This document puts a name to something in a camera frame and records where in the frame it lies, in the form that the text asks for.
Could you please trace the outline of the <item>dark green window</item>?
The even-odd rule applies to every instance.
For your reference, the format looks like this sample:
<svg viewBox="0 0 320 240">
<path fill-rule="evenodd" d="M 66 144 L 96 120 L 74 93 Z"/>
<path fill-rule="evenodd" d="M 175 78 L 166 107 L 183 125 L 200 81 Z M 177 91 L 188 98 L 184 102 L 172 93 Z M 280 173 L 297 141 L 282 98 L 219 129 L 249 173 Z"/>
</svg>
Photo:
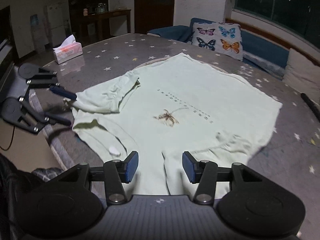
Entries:
<svg viewBox="0 0 320 240">
<path fill-rule="evenodd" d="M 319 47 L 319 0 L 235 0 L 235 8 L 276 23 Z"/>
</svg>

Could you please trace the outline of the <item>dark display shelf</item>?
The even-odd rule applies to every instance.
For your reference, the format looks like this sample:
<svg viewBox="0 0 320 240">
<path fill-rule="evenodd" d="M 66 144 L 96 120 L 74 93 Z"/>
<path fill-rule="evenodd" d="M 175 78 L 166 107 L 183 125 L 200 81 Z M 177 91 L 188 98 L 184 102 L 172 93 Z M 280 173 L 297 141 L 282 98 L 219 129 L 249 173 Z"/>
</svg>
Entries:
<svg viewBox="0 0 320 240">
<path fill-rule="evenodd" d="M 83 45 L 98 42 L 95 40 L 92 24 L 85 25 L 83 16 L 118 9 L 131 9 L 131 33 L 135 32 L 134 0 L 68 0 L 71 32 Z M 126 33 L 125 17 L 111 19 L 111 34 L 120 36 Z"/>
</svg>

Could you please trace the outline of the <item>pale green t-shirt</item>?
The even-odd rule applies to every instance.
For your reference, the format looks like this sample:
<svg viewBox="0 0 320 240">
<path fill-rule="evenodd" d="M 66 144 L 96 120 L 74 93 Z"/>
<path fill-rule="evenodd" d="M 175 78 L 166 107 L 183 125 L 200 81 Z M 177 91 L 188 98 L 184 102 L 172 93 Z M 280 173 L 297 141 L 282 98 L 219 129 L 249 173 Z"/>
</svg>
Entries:
<svg viewBox="0 0 320 240">
<path fill-rule="evenodd" d="M 79 92 L 70 106 L 73 131 L 102 161 L 138 152 L 127 193 L 191 196 L 182 154 L 246 164 L 271 140 L 282 104 L 181 53 Z"/>
</svg>

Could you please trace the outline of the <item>white refrigerator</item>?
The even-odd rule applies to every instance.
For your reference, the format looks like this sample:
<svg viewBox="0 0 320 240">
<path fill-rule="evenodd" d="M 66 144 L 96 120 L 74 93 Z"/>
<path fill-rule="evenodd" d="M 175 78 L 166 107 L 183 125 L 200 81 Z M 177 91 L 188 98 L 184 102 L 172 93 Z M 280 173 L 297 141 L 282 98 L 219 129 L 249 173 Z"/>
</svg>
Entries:
<svg viewBox="0 0 320 240">
<path fill-rule="evenodd" d="M 46 6 L 49 42 L 53 48 L 58 47 L 66 39 L 68 25 L 66 2 Z"/>
</svg>

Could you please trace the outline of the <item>pink tissue box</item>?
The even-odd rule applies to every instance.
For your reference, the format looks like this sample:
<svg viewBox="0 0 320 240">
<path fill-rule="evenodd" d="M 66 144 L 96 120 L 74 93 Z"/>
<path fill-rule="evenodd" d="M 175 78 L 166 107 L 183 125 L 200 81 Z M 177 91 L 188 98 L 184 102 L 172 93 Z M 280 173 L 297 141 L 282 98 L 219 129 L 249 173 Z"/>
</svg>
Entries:
<svg viewBox="0 0 320 240">
<path fill-rule="evenodd" d="M 62 64 L 82 55 L 82 45 L 80 42 L 76 42 L 74 35 L 70 35 L 63 41 L 61 46 L 53 49 L 53 54 L 55 62 Z"/>
</svg>

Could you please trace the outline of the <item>blue sofa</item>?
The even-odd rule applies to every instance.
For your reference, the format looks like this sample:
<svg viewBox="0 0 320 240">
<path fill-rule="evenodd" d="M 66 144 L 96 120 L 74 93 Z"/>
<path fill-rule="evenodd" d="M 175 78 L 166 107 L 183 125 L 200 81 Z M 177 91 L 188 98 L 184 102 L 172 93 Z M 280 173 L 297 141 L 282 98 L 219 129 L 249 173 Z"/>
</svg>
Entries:
<svg viewBox="0 0 320 240">
<path fill-rule="evenodd" d="M 164 27 L 148 33 L 225 54 L 281 80 L 319 80 L 319 62 L 291 44 L 243 23 L 192 18 L 189 26 Z"/>
</svg>

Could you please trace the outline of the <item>dark wooden side table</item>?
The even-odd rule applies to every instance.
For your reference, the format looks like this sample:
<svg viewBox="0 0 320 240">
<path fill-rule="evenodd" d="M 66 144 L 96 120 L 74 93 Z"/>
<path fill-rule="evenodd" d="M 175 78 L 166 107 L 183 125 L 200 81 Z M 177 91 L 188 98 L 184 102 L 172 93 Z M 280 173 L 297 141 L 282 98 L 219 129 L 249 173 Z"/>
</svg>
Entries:
<svg viewBox="0 0 320 240">
<path fill-rule="evenodd" d="M 89 14 L 83 16 L 85 25 L 92 24 L 94 27 L 94 38 L 96 41 L 102 41 L 114 35 L 111 34 L 111 19 L 125 17 L 126 33 L 131 33 L 131 9 L 118 9 L 105 11 L 102 13 Z"/>
</svg>

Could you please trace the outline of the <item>beige plain pillow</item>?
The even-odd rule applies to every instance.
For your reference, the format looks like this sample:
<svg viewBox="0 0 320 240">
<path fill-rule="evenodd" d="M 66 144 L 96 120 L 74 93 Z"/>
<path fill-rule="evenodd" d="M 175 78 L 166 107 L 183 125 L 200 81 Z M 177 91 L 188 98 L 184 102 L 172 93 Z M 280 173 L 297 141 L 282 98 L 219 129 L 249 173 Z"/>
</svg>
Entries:
<svg viewBox="0 0 320 240">
<path fill-rule="evenodd" d="M 294 49 L 289 50 L 283 82 L 300 93 L 305 93 L 319 105 L 319 66 Z"/>
</svg>

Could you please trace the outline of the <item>butterfly print pillow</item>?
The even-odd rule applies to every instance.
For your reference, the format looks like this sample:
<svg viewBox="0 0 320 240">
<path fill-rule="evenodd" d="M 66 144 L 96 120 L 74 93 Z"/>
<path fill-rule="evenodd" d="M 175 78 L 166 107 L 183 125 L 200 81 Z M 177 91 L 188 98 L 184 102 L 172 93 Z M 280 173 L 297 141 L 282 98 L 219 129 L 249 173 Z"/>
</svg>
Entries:
<svg viewBox="0 0 320 240">
<path fill-rule="evenodd" d="M 192 45 L 243 60 L 241 28 L 231 23 L 194 23 Z"/>
</svg>

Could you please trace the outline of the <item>grey star tablecloth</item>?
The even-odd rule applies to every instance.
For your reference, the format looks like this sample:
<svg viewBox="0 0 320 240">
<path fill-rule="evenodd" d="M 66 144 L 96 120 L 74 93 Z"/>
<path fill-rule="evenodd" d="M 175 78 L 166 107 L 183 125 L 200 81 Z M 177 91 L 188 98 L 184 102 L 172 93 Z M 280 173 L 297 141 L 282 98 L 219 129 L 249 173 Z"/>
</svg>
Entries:
<svg viewBox="0 0 320 240">
<path fill-rule="evenodd" d="M 306 207 L 300 237 L 319 239 L 319 121 L 295 89 L 226 55 L 142 34 L 46 68 L 78 96 L 30 94 L 38 111 L 74 121 L 44 129 L 63 168 L 137 151 L 128 194 L 191 196 L 184 151 L 222 167 L 240 162 L 296 194 Z"/>
</svg>

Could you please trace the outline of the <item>dark wooden door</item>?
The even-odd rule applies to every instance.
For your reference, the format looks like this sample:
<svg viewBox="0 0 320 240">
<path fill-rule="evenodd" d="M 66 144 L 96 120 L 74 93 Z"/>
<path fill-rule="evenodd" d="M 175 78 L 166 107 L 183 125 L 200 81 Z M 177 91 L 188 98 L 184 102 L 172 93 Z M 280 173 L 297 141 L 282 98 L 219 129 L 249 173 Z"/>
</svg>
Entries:
<svg viewBox="0 0 320 240">
<path fill-rule="evenodd" d="M 135 33 L 172 26 L 174 3 L 175 0 L 135 0 Z"/>
</svg>

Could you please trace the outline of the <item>water dispenser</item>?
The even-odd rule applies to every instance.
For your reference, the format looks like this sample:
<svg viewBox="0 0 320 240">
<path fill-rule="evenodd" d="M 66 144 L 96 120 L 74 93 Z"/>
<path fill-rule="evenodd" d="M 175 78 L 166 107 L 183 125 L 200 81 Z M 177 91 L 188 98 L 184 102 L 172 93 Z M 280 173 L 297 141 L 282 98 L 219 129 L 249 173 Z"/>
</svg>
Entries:
<svg viewBox="0 0 320 240">
<path fill-rule="evenodd" d="M 30 16 L 30 31 L 33 40 L 34 49 L 37 53 L 46 51 L 46 45 L 49 43 L 43 22 L 38 14 Z"/>
</svg>

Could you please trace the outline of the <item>black remote bar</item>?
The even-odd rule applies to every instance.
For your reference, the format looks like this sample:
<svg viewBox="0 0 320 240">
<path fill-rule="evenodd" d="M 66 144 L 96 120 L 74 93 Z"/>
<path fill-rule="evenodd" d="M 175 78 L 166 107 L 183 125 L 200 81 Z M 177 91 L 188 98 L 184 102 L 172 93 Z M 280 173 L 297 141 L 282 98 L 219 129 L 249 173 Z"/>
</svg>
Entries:
<svg viewBox="0 0 320 240">
<path fill-rule="evenodd" d="M 301 93 L 300 97 L 303 99 L 303 101 L 311 109 L 312 113 L 315 115 L 317 120 L 320 122 L 320 111 L 315 105 L 315 103 L 305 93 Z"/>
</svg>

